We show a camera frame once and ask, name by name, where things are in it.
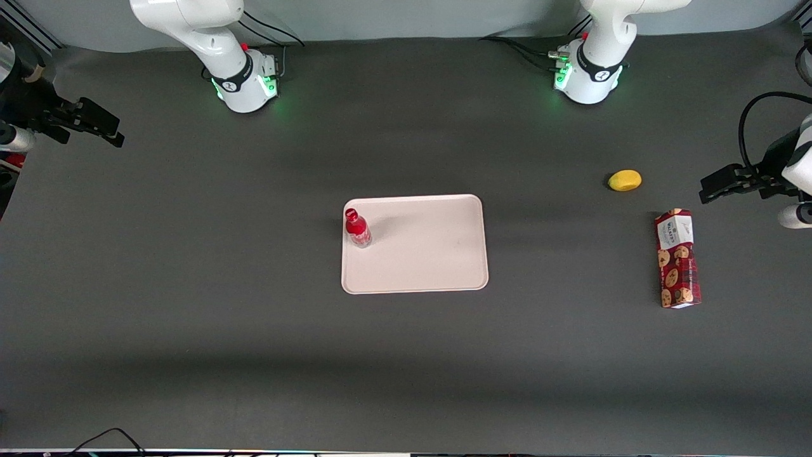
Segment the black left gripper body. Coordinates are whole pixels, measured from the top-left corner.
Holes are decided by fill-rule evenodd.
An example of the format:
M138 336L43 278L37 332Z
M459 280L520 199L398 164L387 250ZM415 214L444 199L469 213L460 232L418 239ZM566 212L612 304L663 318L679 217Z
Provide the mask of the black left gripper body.
M795 128L769 145L759 163L759 174L764 182L759 190L761 199L771 199L776 195L803 199L800 188L782 176L783 169L794 154L799 136L799 128Z

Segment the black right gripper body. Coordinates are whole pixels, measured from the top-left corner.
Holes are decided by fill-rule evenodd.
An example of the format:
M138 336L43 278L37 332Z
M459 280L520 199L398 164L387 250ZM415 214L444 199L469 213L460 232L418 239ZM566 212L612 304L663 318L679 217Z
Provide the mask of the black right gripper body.
M18 73L2 77L2 144L11 145L23 131L43 133L56 142L69 141L72 104L47 80L25 82Z

